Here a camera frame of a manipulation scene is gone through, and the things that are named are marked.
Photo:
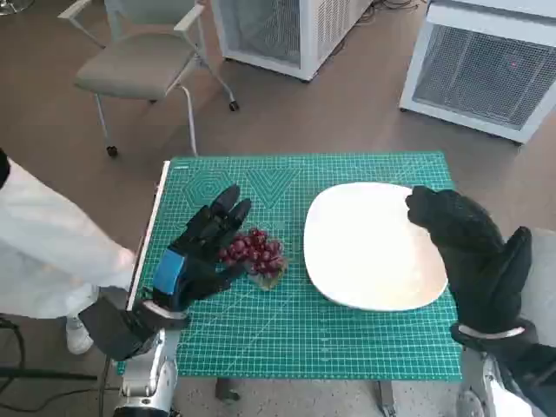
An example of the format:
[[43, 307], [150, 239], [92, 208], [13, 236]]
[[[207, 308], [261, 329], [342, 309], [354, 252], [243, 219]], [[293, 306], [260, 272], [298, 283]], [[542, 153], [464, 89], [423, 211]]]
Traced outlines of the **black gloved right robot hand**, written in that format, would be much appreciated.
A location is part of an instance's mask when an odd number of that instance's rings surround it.
[[489, 213], [451, 189], [416, 186], [408, 220], [424, 228], [447, 273], [458, 323], [481, 334], [522, 327], [521, 293], [533, 262], [533, 235], [517, 228], [504, 239]]

